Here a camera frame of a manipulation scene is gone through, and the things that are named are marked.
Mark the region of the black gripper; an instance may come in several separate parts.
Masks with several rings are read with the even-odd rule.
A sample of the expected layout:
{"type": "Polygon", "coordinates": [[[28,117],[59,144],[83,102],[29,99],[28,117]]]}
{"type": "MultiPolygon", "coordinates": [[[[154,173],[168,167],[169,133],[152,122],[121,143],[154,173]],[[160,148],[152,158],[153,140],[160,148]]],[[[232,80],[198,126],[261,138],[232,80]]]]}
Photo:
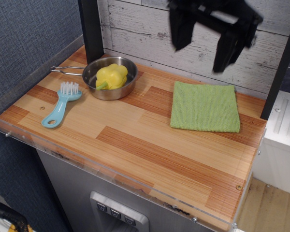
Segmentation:
{"type": "Polygon", "coordinates": [[[237,61],[244,47],[254,44],[257,27],[263,22],[263,17],[244,0],[170,0],[168,8],[176,51],[191,43],[195,23],[221,34],[214,73],[224,72],[237,61]]]}

